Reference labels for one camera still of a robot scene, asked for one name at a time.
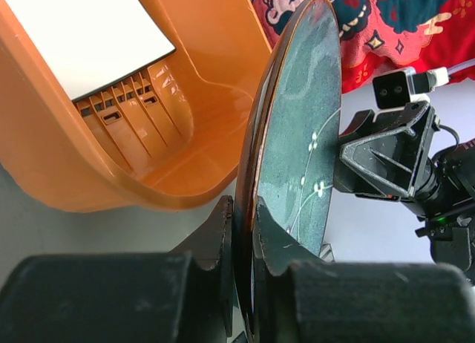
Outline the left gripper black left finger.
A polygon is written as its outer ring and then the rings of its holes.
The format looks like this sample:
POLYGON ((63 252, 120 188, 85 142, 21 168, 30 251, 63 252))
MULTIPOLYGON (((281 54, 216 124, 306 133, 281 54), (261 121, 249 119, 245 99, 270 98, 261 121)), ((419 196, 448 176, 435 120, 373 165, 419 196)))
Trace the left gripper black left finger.
POLYGON ((225 342, 233 200, 169 252, 37 255, 1 289, 3 342, 225 342))

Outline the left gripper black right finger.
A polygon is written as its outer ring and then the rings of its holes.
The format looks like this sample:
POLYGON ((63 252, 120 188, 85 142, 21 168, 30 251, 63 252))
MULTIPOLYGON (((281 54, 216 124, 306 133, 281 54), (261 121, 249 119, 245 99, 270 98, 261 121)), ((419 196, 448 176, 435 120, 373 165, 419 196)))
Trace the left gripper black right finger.
POLYGON ((256 208, 256 342, 472 342, 474 294, 449 265, 327 263, 256 208))

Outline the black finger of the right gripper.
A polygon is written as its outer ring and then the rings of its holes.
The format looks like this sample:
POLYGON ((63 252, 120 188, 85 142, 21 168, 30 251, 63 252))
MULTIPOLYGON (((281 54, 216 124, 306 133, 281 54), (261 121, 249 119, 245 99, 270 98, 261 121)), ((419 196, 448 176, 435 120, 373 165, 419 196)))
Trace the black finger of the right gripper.
POLYGON ((436 113, 427 101, 375 113, 370 133, 339 138, 339 191, 414 197, 430 177, 428 151, 436 113))
POLYGON ((373 110, 358 111, 339 138, 361 138, 370 133, 373 127, 373 110))

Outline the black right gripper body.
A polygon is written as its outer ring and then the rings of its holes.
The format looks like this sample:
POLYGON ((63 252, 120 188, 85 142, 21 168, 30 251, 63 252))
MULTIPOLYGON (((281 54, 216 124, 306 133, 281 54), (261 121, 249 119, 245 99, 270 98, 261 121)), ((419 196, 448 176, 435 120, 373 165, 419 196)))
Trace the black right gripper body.
MULTIPOLYGON (((406 206, 417 217, 432 217, 437 210, 442 208, 442 176, 436 169, 436 161, 428 156, 427 164, 430 166, 430 177, 419 189, 414 197, 367 197, 355 195, 356 197, 382 200, 387 202, 400 202, 406 206)), ((339 190, 339 154, 335 163, 335 187, 339 190)))

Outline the blue-grey round plate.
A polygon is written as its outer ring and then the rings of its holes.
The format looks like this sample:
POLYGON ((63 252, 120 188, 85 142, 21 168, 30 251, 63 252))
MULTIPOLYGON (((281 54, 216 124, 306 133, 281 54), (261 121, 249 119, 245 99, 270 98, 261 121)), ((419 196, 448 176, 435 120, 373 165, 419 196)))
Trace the blue-grey round plate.
POLYGON ((338 24, 330 0, 292 13, 255 95, 235 187, 232 258, 249 342, 257 337, 259 249, 283 272, 320 254, 333 189, 341 116, 338 24))

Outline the orange plastic bin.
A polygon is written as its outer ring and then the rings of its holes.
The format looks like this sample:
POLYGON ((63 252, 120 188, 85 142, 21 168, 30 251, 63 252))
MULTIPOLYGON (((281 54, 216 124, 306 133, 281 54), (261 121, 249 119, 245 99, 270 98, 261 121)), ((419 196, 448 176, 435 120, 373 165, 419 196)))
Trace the orange plastic bin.
POLYGON ((237 173, 271 47, 250 0, 139 0, 175 52, 70 99, 1 0, 1 164, 66 212, 189 209, 237 173))

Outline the white square plate black rim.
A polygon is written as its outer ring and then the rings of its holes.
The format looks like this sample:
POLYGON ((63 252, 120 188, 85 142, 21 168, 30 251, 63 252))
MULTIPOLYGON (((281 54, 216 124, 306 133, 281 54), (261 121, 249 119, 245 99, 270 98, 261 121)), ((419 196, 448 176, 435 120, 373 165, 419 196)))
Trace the white square plate black rim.
POLYGON ((70 99, 175 52, 139 0, 5 0, 70 99))

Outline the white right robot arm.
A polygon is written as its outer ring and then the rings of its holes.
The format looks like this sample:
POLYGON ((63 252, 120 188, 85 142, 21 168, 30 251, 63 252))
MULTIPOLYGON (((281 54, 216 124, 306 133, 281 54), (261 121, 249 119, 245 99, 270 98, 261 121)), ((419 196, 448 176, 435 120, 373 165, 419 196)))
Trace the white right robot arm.
POLYGON ((474 282, 474 142, 441 124, 427 101, 381 113, 359 111, 338 138, 334 187, 401 203, 423 224, 438 264, 474 282))

